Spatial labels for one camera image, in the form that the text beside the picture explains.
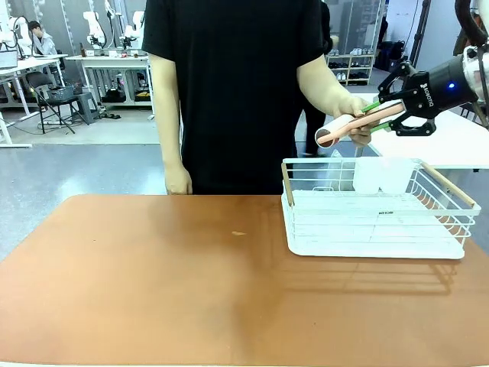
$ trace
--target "white wall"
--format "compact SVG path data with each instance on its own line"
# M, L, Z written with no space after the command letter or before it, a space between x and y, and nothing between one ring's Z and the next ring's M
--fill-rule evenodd
M416 9L416 3L418 4L418 9L416 14L414 11ZM423 8L423 0L390 0L389 10L387 11L387 23L389 27L387 28L387 35L384 41L406 41L410 34L411 25L413 24L413 31L411 32L411 37L407 41L406 45L406 55L409 57L414 44L414 35L418 29L419 17L421 15L421 10Z
M432 0L416 68L431 70L452 59L460 30L455 15L455 0Z

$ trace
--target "seated person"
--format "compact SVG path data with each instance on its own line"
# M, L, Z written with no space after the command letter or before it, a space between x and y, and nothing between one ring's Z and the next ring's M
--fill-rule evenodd
M53 38L40 27L39 22L30 21L29 31L32 32L32 42L36 47L36 52L40 55L57 55L56 46Z

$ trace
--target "white cup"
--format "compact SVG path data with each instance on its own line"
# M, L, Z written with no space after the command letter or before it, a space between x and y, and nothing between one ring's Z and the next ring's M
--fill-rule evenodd
M373 195L381 185L381 159L376 157L357 158L353 187L357 193Z
M407 158L382 158L381 162L382 191L390 195L405 193L416 163Z

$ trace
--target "brown table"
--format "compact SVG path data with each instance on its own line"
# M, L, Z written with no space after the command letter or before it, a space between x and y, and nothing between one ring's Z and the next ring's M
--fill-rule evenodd
M0 264L0 361L489 364L489 261L301 258L275 196L75 196Z

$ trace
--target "dish rack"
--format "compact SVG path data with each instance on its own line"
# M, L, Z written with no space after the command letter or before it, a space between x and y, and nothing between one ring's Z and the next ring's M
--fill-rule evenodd
M416 167L405 193L359 194L352 185L356 161L283 161L282 207L290 251L305 256L464 257L465 240L481 212L472 198L419 160L413 160Z

